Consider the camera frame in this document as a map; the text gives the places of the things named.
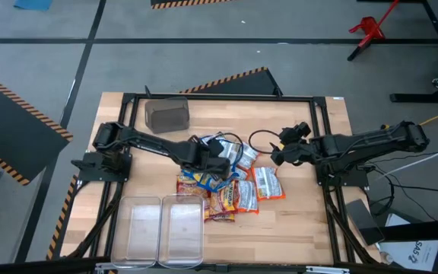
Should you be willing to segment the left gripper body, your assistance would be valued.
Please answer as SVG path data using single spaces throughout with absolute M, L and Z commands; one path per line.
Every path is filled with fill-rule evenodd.
M 230 166 L 231 163 L 228 158 L 209 158 L 203 172 L 220 174 L 222 177 L 222 172 L 224 169 Z

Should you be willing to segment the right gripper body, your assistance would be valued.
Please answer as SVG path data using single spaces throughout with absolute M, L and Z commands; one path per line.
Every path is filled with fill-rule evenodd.
M 292 142 L 285 145 L 283 150 L 284 160 L 293 165 L 301 165 L 304 162 L 315 164 L 320 155 L 316 151 L 316 147 L 308 143 L 306 140 Z

